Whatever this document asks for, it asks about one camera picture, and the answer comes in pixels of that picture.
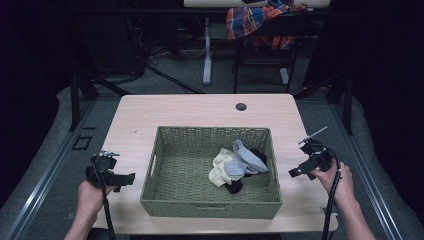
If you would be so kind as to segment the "black chair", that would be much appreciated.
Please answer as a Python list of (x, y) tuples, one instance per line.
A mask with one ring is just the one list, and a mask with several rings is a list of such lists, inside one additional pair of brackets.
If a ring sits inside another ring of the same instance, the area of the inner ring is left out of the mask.
[[(258, 81), (245, 82), (239, 78), (239, 70), (246, 68), (250, 73), (258, 77), (265, 86), (274, 86), (274, 82), (265, 80), (270, 77), (270, 70), (275, 69), (276, 76), (282, 68), (289, 69), (288, 82), (285, 86), (285, 92), (288, 92), (291, 86), (292, 74), (296, 66), (299, 46), (309, 28), (309, 22), (306, 18), (295, 15), (277, 16), (267, 20), (264, 24), (252, 34), (242, 37), (238, 41), (232, 72), (234, 74), (233, 92), (238, 92), (238, 86), (258, 86)], [(270, 37), (277, 38), (276, 47), (259, 46), (248, 47), (247, 40), (261, 40)]]

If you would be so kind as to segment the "light blue sock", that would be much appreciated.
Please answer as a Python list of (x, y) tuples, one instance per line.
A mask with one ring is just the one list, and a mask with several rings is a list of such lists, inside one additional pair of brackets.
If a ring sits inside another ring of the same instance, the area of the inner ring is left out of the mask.
[(253, 152), (247, 149), (241, 140), (233, 142), (233, 152), (235, 157), (224, 163), (225, 172), (228, 175), (245, 175), (268, 172), (266, 164)]

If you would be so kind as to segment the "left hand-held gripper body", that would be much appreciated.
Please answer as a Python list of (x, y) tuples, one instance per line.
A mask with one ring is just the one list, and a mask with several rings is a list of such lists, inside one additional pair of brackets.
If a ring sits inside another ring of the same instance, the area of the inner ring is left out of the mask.
[(113, 169), (117, 163), (115, 156), (118, 153), (101, 150), (99, 154), (94, 154), (90, 158), (90, 165), (85, 169), (87, 181), (96, 188), (104, 186), (118, 187), (117, 175)]

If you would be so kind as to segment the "plaid cloth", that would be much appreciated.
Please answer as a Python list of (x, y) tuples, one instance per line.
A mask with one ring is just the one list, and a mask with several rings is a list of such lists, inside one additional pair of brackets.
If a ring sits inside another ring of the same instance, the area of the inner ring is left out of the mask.
[(295, 4), (294, 0), (268, 0), (262, 7), (230, 8), (226, 17), (227, 38), (241, 40), (247, 48), (269, 47), (272, 50), (288, 50), (296, 42), (295, 36), (255, 36), (266, 21), (282, 14), (304, 11), (305, 2)]

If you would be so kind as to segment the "black sock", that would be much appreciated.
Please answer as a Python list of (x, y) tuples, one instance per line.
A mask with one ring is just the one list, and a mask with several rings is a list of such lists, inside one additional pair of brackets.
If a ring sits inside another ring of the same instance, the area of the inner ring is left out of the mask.
[(267, 164), (267, 156), (257, 149), (249, 149), (255, 156), (261, 159), (264, 165)]
[(236, 194), (242, 189), (243, 183), (240, 180), (232, 180), (230, 184), (226, 183), (225, 187), (231, 194)]

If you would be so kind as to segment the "cream sock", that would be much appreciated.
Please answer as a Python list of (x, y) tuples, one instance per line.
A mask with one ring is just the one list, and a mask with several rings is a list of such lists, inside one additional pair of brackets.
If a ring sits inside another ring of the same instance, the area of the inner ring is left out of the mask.
[(220, 187), (224, 184), (231, 185), (233, 181), (237, 181), (245, 175), (243, 171), (241, 171), (239, 175), (231, 175), (227, 173), (225, 164), (232, 161), (235, 157), (236, 155), (232, 151), (222, 148), (218, 155), (213, 159), (213, 168), (210, 170), (208, 177), (209, 181), (216, 187)]

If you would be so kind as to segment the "black metal stand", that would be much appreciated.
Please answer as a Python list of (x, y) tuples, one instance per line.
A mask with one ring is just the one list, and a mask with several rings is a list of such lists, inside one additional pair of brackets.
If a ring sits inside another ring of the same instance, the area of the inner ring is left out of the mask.
[(312, 85), (311, 87), (308, 87), (306, 90), (295, 94), (294, 98), (303, 99), (326, 85), (330, 86), (330, 90), (326, 96), (326, 101), (329, 104), (336, 104), (341, 97), (344, 97), (342, 124), (347, 133), (352, 135), (351, 117), (353, 104), (353, 79), (349, 73), (337, 73), (317, 84)]
[(100, 84), (107, 89), (115, 92), (120, 96), (129, 95), (129, 92), (109, 82), (99, 74), (95, 74), (91, 71), (79, 71), (74, 74), (71, 79), (71, 110), (72, 110), (72, 123), (70, 131), (74, 131), (79, 125), (81, 120), (80, 111), (80, 94), (89, 101), (96, 101), (99, 97), (99, 93), (94, 87), (94, 84)]

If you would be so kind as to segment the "white desk leg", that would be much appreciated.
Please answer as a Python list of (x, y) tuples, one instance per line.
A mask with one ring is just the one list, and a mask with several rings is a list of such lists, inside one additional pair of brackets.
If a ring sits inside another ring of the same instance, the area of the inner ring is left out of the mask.
[(205, 38), (205, 60), (203, 69), (202, 83), (204, 85), (211, 84), (211, 73), (212, 73), (212, 55), (211, 55), (211, 36), (210, 36), (210, 21), (209, 18), (205, 18), (204, 26), (204, 38)]

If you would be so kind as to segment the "person's left hand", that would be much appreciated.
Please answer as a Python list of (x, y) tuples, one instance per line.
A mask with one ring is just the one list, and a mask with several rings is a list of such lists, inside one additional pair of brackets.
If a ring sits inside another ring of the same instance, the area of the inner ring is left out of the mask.
[(92, 186), (88, 181), (79, 185), (77, 215), (94, 216), (103, 207), (103, 192)]

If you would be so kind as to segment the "metal floor rail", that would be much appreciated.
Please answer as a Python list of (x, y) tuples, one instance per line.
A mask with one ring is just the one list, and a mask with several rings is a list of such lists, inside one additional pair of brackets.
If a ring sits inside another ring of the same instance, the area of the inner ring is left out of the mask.
[(0, 209), (0, 240), (63, 240), (72, 224), (78, 185), (95, 143), (97, 102), (82, 105), (72, 130), (71, 107), (59, 112), (23, 178)]
[(358, 142), (358, 137), (356, 135), (350, 135), (346, 130), (342, 121), (343, 113), (340, 106), (338, 104), (330, 105), (329, 108), (332, 111), (338, 128), (342, 132), (343, 138), (349, 145), (349, 150), (353, 157), (353, 165), (356, 168), (361, 185), (367, 193), (368, 199), (372, 204), (373, 210), (387, 240), (404, 240), (399, 225), (394, 219), (393, 211), (382, 195), (381, 187), (376, 180), (378, 171), (372, 169), (372, 164), (370, 162), (372, 158), (367, 158), (363, 153)]

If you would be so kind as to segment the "green woven basket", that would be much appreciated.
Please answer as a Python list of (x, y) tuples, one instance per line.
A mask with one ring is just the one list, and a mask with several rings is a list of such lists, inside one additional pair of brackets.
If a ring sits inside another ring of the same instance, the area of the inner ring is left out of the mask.
[[(267, 156), (268, 172), (243, 177), (231, 194), (209, 181), (212, 161), (239, 139)], [(140, 202), (151, 216), (272, 219), (282, 206), (272, 135), (267, 128), (157, 128)]]

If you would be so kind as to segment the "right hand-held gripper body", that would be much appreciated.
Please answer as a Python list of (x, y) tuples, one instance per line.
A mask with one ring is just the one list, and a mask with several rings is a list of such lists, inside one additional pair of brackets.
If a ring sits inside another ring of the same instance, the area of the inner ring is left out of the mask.
[(301, 150), (308, 156), (305, 162), (312, 162), (315, 165), (315, 169), (319, 169), (320, 171), (328, 171), (331, 168), (332, 162), (332, 155), (329, 149), (315, 139), (316, 135), (326, 129), (327, 126), (300, 141), (300, 144), (303, 144)]

